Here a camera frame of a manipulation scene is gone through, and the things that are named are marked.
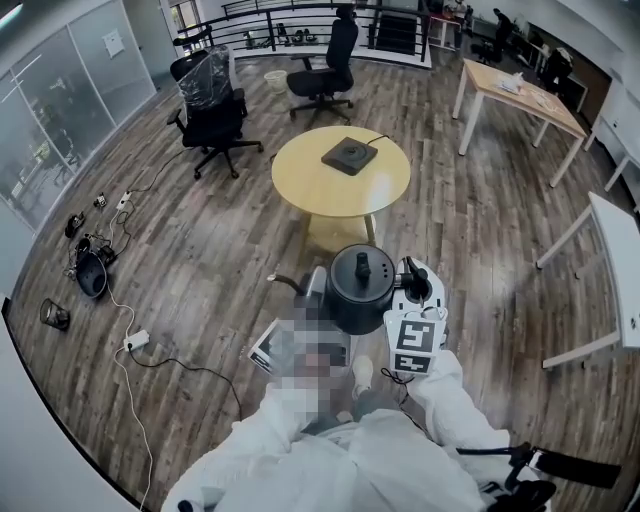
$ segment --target door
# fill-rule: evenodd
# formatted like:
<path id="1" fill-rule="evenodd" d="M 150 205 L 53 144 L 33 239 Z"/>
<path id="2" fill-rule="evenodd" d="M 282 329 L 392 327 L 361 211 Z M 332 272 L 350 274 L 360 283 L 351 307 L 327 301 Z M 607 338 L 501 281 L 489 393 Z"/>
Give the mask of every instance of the door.
<path id="1" fill-rule="evenodd" d="M 178 58 L 159 0 L 123 0 L 131 30 L 156 88 L 173 83 L 171 63 Z"/>

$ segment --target black cable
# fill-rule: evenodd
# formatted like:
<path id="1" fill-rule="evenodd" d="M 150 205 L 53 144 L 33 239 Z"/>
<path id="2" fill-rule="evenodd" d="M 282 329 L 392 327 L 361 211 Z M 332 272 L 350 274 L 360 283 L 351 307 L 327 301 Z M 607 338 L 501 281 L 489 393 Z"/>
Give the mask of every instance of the black cable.
<path id="1" fill-rule="evenodd" d="M 164 171 L 164 168 L 169 165 L 169 163 L 171 161 L 173 161 L 175 158 L 179 157 L 182 153 L 184 153 L 185 151 L 189 151 L 192 148 L 185 148 L 182 151 L 176 153 L 175 155 L 173 155 L 171 158 L 169 158 L 169 160 L 167 160 L 164 164 L 162 164 L 162 167 L 160 167 L 160 170 L 156 173 L 156 175 L 153 177 L 153 180 L 151 181 L 151 183 L 149 184 L 149 186 L 145 187 L 145 188 L 130 188 L 127 192 L 148 192 L 149 190 L 151 190 L 151 188 L 153 187 L 153 185 L 155 185 L 156 180 L 158 179 L 158 176 L 160 176 L 160 173 L 162 173 L 162 171 Z"/>
<path id="2" fill-rule="evenodd" d="M 399 407 L 400 411 L 402 411 L 404 413 L 404 415 L 411 420 L 411 423 L 413 423 L 417 429 L 421 430 L 424 435 L 429 437 L 428 432 L 424 428 L 422 428 L 422 426 L 420 424 L 418 424 L 418 422 L 416 422 L 416 420 L 413 419 L 411 414 L 409 414 L 407 411 L 405 411 L 402 408 L 402 406 L 405 404 L 405 402 L 409 399 L 409 390 L 407 389 L 407 384 L 409 384 L 409 382 L 412 382 L 415 379 L 415 377 L 411 377 L 410 379 L 407 379 L 407 380 L 402 380 L 398 376 L 398 372 L 391 373 L 391 371 L 388 368 L 380 368 L 380 373 L 382 375 L 384 375 L 385 377 L 390 378 L 396 384 L 404 386 L 405 395 L 404 395 L 404 398 L 398 404 L 398 407 Z"/>
<path id="3" fill-rule="evenodd" d="M 130 200 L 130 199 L 127 199 L 127 201 L 125 202 L 125 204 L 127 204 L 127 203 L 129 203 L 129 204 L 131 205 L 131 208 L 133 208 L 133 209 L 132 209 L 130 212 L 128 212 L 128 211 L 126 211 L 126 210 L 123 210 L 123 211 L 121 211 L 121 212 L 117 215 L 117 217 L 116 217 L 116 225 L 117 225 L 117 226 L 122 226 L 122 231 L 124 231 L 125 235 L 127 235 L 127 241 L 125 242 L 124 247 L 123 247 L 123 248 L 122 248 L 122 249 L 121 249 L 121 250 L 120 250 L 120 251 L 115 255 L 115 256 L 116 256 L 116 258 L 117 258 L 118 256 L 120 256 L 120 255 L 124 252 L 124 250 L 125 250 L 127 247 L 129 247 L 129 241 L 131 240 L 131 233 L 129 233 L 129 231 L 127 231 L 127 226 L 126 226 L 126 224 L 127 224 L 127 220 L 129 219 L 129 217 L 131 217 L 131 215 L 133 215 L 133 214 L 135 213 L 135 211 L 136 211 L 136 205 L 135 205 L 135 204 L 133 204 L 133 202 L 131 202 L 131 200 Z M 121 216 L 121 215 L 123 216 L 123 217 L 122 217 L 122 218 L 123 218 L 123 220 L 122 220 L 122 222 L 119 222 L 119 220 L 120 220 L 120 216 Z"/>
<path id="4" fill-rule="evenodd" d="M 229 386 L 231 387 L 231 391 L 233 391 L 233 397 L 236 399 L 236 402 L 238 402 L 238 416 L 240 417 L 240 421 L 242 421 L 243 416 L 242 416 L 242 404 L 240 403 L 240 399 L 238 398 L 238 394 L 236 393 L 236 388 L 233 387 L 233 383 L 224 375 L 221 375 L 220 373 L 211 370 L 209 368 L 202 368 L 199 366 L 195 366 L 193 368 L 185 365 L 184 363 L 182 363 L 181 361 L 178 361 L 177 359 L 174 359 L 173 357 L 170 357 L 168 359 L 165 359 L 164 361 L 159 362 L 158 364 L 144 364 L 141 363 L 140 361 L 138 361 L 134 356 L 133 353 L 131 352 L 131 349 L 133 348 L 133 345 L 131 343 L 129 343 L 128 345 L 128 352 L 129 355 L 131 356 L 131 359 L 133 359 L 135 361 L 135 363 L 139 366 L 142 366 L 144 368 L 158 368 L 164 364 L 167 364 L 170 361 L 173 361 L 174 363 L 178 363 L 180 366 L 182 366 L 185 370 L 190 371 L 190 372 L 198 372 L 198 371 L 203 371 L 203 372 L 209 372 L 212 373 L 213 375 L 215 375 L 216 377 L 220 377 L 222 380 L 226 381 Z"/>
<path id="5" fill-rule="evenodd" d="M 369 142 L 367 142 L 367 146 L 368 146 L 369 144 L 371 144 L 372 142 L 375 142 L 375 141 L 380 140 L 380 139 L 385 139 L 385 138 L 387 138 L 387 139 L 388 139 L 388 138 L 389 138 L 389 136 L 388 136 L 388 135 L 380 135 L 380 137 L 376 137 L 375 139 L 371 139 Z"/>
<path id="6" fill-rule="evenodd" d="M 404 398 L 402 399 L 402 401 L 398 404 L 400 407 L 402 407 L 405 404 L 405 402 L 409 399 L 409 390 L 407 389 L 407 384 L 413 381 L 415 377 L 411 377 L 408 380 L 402 380 L 400 377 L 398 377 L 397 372 L 391 373 L 391 371 L 388 368 L 380 368 L 380 373 L 385 377 L 390 378 L 396 384 L 400 384 L 401 386 L 404 386 L 404 391 L 406 394 L 404 395 Z"/>

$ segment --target power strip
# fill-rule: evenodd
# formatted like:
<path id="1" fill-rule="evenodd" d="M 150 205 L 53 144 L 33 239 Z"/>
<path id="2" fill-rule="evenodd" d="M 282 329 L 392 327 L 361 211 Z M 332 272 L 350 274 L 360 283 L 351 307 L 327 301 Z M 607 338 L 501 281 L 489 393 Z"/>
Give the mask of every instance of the power strip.
<path id="1" fill-rule="evenodd" d="M 127 204 L 127 201 L 131 198 L 131 192 L 126 191 L 123 195 L 122 195 L 122 199 L 120 199 L 120 202 L 117 204 L 116 206 L 116 210 L 120 211 L 124 208 L 124 206 Z"/>
<path id="2" fill-rule="evenodd" d="M 136 350 L 140 347 L 144 347 L 147 343 L 149 343 L 149 333 L 143 329 L 122 340 L 124 349 L 127 352 L 129 352 L 129 343 L 131 343 L 131 350 Z"/>

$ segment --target staircase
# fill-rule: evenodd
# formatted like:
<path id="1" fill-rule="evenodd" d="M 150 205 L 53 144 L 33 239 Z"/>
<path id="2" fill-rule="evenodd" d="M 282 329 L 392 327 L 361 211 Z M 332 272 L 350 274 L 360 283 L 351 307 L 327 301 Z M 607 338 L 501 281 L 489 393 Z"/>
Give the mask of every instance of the staircase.
<path id="1" fill-rule="evenodd" d="M 416 51 L 416 19 L 380 16 L 376 50 L 413 55 Z"/>

